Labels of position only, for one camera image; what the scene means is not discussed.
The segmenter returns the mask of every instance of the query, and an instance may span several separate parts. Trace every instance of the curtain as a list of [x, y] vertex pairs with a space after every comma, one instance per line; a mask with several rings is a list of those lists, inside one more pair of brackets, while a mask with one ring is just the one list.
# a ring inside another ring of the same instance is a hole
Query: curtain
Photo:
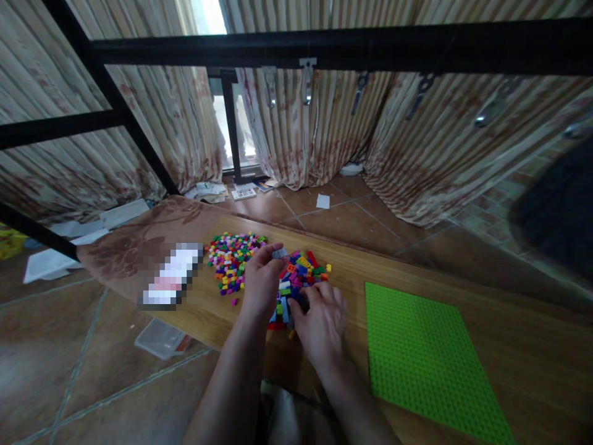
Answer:
[[[227, 29], [234, 33], [554, 19], [587, 15], [592, 8], [585, 0], [278, 0], [265, 5], [221, 0], [221, 5]], [[279, 71], [281, 106], [269, 109], [263, 73], [237, 72], [253, 138], [270, 176], [292, 189], [322, 185], [349, 159], [361, 161], [365, 181], [393, 213], [424, 227], [458, 211], [557, 141], [565, 124], [590, 103], [593, 87], [588, 78], [527, 78], [498, 119], [479, 130], [473, 122], [502, 76], [437, 77], [414, 118], [406, 121], [417, 95], [417, 73], [377, 73], [375, 90], [369, 95], [364, 91], [361, 107], [351, 117], [354, 73], [315, 71], [307, 108], [299, 102], [302, 71]], [[346, 99], [336, 101], [337, 96]], [[282, 110], [283, 103], [291, 104], [290, 112]]]
[[[91, 39], [195, 34], [187, 2], [69, 2]], [[41, 1], [0, 2], [0, 124], [109, 109]], [[222, 175], [203, 68], [108, 71], [181, 191]], [[43, 223], [90, 219], [165, 193], [127, 131], [85, 133], [0, 153], [0, 200]]]

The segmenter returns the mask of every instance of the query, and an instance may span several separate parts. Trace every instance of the finger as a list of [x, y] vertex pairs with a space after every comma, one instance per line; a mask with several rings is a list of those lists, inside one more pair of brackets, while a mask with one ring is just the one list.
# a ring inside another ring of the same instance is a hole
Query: finger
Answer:
[[295, 325], [301, 324], [305, 318], [301, 305], [294, 298], [289, 298], [287, 303], [290, 306], [290, 312], [292, 313], [292, 318], [295, 320]]
[[274, 243], [274, 244], [267, 244], [264, 247], [260, 247], [258, 251], [255, 253], [252, 260], [254, 260], [257, 264], [261, 266], [265, 266], [270, 262], [272, 259], [272, 252], [274, 250], [281, 249], [284, 244], [282, 243]]
[[338, 303], [338, 306], [341, 307], [344, 312], [346, 312], [348, 304], [346, 303], [346, 299], [342, 295], [342, 291], [337, 287], [334, 287], [333, 290], [335, 302]]
[[301, 294], [309, 300], [309, 307], [313, 307], [321, 302], [321, 294], [314, 286], [301, 287]]
[[320, 283], [315, 283], [313, 287], [319, 290], [319, 293], [325, 302], [335, 304], [334, 289], [329, 282], [322, 281]]
[[279, 275], [287, 267], [287, 263], [290, 261], [284, 260], [283, 258], [278, 258], [276, 260], [270, 261], [266, 267], [271, 268], [274, 271], [275, 275]]

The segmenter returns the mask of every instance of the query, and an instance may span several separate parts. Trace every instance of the pile of building blocks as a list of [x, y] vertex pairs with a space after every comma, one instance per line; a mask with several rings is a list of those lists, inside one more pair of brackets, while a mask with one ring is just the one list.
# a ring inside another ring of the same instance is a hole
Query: pile of building blocks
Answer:
[[[216, 279], [221, 295], [230, 295], [245, 288], [245, 263], [265, 246], [267, 238], [252, 232], [232, 235], [224, 232], [210, 243], [208, 266], [216, 267]], [[236, 306], [237, 299], [231, 304]]]
[[[268, 329], [280, 330], [289, 327], [292, 329], [294, 322], [290, 314], [290, 306], [286, 303], [289, 298], [295, 299], [301, 307], [301, 288], [312, 286], [321, 281], [327, 281], [328, 273], [332, 271], [332, 265], [322, 267], [317, 262], [313, 252], [306, 252], [306, 256], [297, 250], [290, 255], [290, 264], [280, 274], [280, 286], [276, 295], [276, 311], [272, 315], [267, 326]], [[291, 331], [289, 338], [292, 340], [294, 332]]]

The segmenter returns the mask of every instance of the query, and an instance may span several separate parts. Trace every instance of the left hand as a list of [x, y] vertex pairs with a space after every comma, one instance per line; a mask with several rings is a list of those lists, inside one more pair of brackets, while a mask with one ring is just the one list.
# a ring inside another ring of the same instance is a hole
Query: left hand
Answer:
[[281, 249], [282, 243], [260, 248], [245, 265], [245, 296], [241, 314], [250, 319], [267, 323], [276, 308], [280, 272], [290, 260], [287, 256], [272, 259], [272, 252]]

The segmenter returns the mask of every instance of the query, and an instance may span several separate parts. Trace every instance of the black metal frame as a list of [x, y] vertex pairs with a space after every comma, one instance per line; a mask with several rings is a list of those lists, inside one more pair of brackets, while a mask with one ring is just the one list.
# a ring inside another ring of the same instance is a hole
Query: black metal frame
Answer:
[[[205, 66], [210, 76], [220, 77], [236, 182], [259, 178], [243, 178], [248, 169], [240, 167], [232, 100], [237, 77], [221, 67], [299, 69], [299, 58], [316, 57], [315, 69], [324, 70], [593, 75], [592, 18], [90, 41], [66, 0], [43, 3], [112, 110], [1, 126], [0, 150], [122, 125], [167, 192], [176, 195], [177, 186], [106, 64]], [[0, 219], [78, 259], [74, 244], [1, 202]]]

